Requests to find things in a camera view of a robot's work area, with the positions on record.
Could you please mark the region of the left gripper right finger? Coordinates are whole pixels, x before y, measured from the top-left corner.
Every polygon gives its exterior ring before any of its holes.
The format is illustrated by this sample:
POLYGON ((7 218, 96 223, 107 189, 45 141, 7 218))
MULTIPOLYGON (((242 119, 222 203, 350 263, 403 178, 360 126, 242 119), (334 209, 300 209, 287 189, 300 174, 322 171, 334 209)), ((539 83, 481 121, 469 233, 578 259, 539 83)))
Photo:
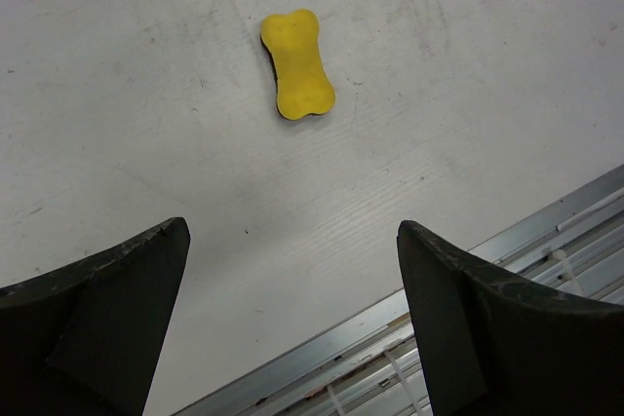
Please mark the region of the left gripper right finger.
POLYGON ((410 318, 437 415, 619 415, 623 309, 544 286, 406 220, 410 318))

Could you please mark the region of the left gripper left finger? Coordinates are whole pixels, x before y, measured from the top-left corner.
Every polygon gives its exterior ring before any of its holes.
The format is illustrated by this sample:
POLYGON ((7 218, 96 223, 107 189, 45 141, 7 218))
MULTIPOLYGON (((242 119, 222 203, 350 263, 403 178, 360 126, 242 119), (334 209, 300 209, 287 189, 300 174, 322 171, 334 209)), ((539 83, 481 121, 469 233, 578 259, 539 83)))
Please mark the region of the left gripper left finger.
POLYGON ((173 217, 2 287, 2 414, 141 414, 188 250, 187 223, 173 217))

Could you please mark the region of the yellow bone-shaped eraser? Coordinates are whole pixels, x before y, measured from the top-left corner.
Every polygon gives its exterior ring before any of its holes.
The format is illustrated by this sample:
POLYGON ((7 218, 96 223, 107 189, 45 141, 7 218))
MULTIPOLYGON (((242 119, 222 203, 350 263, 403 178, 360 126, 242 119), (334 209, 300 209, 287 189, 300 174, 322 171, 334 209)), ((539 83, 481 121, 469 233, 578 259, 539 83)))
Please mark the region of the yellow bone-shaped eraser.
POLYGON ((260 39, 276 76, 276 106, 290 121, 324 115, 335 104, 335 90, 323 67, 319 49, 320 24, 305 9, 274 14, 260 26, 260 39))

